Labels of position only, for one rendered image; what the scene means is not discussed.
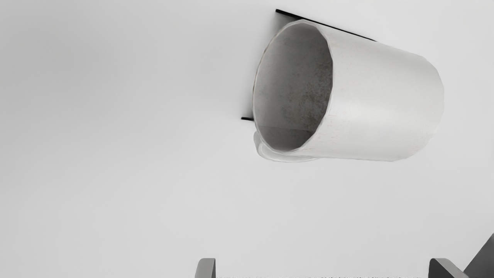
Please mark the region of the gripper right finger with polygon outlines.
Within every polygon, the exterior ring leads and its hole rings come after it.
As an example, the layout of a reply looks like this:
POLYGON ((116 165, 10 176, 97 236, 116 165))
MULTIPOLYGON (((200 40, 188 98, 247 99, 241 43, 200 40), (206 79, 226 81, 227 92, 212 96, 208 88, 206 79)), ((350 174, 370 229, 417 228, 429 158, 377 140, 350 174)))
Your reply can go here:
POLYGON ((432 258, 429 262, 428 278, 469 278, 469 276, 446 258, 432 258))

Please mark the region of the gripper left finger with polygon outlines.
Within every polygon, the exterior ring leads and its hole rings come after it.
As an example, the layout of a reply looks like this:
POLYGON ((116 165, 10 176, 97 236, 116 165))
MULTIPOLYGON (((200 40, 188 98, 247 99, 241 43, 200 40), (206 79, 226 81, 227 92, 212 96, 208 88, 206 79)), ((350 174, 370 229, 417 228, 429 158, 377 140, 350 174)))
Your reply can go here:
POLYGON ((196 266, 195 278, 217 278, 215 258, 202 258, 196 266))

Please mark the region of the white mug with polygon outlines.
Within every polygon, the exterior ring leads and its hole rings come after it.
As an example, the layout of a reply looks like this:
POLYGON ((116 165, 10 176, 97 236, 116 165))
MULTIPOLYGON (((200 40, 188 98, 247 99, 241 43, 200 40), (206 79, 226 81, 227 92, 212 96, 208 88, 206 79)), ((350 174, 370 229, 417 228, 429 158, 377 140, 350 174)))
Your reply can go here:
POLYGON ((278 162, 406 159, 444 110, 439 73, 422 56, 307 20, 274 35, 252 102, 257 152, 278 162))

